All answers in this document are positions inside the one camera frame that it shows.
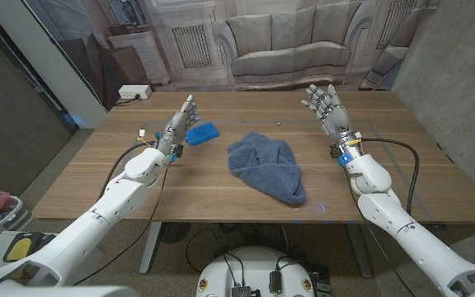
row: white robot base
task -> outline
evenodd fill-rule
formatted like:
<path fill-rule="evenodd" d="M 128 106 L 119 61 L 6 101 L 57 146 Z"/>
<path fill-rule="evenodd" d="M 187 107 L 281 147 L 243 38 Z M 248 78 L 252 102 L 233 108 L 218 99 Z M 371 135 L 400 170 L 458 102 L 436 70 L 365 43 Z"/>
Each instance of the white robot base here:
<path fill-rule="evenodd" d="M 312 282 L 301 265 L 282 252 L 258 246 L 238 247 L 213 260 L 201 272 L 195 296 L 232 296 L 232 288 L 235 287 L 233 277 L 237 286 L 242 286 L 244 281 L 244 286 L 250 286 L 251 291 L 259 290 L 261 295 L 271 296 L 270 273 L 275 270 L 278 259 L 280 259 L 278 266 L 283 267 L 280 269 L 281 292 L 274 296 L 313 297 Z"/>

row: gray sofa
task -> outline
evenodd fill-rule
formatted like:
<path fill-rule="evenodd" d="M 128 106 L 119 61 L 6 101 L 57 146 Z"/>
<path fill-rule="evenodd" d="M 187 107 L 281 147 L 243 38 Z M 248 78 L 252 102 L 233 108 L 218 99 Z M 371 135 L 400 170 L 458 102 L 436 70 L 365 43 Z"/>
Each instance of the gray sofa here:
<path fill-rule="evenodd" d="M 349 74 L 355 48 L 369 28 L 374 3 L 338 2 L 296 12 L 215 21 L 233 90 L 338 81 Z"/>
<path fill-rule="evenodd" d="M 393 81 L 401 67 L 402 60 L 416 34 L 421 22 L 422 14 L 426 8 L 426 0 L 417 1 L 416 7 L 406 16 L 404 22 L 393 34 L 384 52 L 369 71 L 365 80 L 360 85 L 361 91 L 391 90 Z"/>

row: mural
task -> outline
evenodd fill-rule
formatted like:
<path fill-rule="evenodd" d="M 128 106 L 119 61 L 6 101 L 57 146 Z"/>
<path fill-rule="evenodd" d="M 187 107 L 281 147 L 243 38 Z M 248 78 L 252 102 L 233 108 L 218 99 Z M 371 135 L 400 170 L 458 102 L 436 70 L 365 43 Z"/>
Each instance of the mural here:
<path fill-rule="evenodd" d="M 400 67 L 426 7 L 426 0 L 26 2 L 108 109 L 123 84 L 378 89 Z"/>

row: table leg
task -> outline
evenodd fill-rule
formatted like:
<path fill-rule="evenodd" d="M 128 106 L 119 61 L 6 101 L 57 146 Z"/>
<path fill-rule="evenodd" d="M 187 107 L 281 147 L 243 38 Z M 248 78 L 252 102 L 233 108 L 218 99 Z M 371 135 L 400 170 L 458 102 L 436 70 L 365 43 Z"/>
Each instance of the table leg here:
<path fill-rule="evenodd" d="M 162 222 L 152 222 L 149 225 L 148 239 L 146 240 L 146 247 L 140 261 L 139 272 L 147 274 L 152 265 L 153 255 L 158 245 L 158 238 L 161 233 Z"/>
<path fill-rule="evenodd" d="M 360 226 L 358 224 L 347 224 L 346 229 L 356 260 L 359 263 L 360 274 L 365 278 L 370 278 L 372 276 L 371 266 L 369 265 L 368 252 L 364 245 L 364 239 L 362 239 Z"/>

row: blue towel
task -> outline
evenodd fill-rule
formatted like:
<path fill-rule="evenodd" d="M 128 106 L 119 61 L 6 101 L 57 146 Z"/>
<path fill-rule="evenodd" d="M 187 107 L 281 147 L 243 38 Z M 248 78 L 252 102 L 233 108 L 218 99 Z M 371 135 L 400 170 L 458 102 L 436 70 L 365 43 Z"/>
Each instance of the blue towel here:
<path fill-rule="evenodd" d="M 300 166 L 283 140 L 251 131 L 228 147 L 228 168 L 247 185 L 290 204 L 305 200 Z"/>

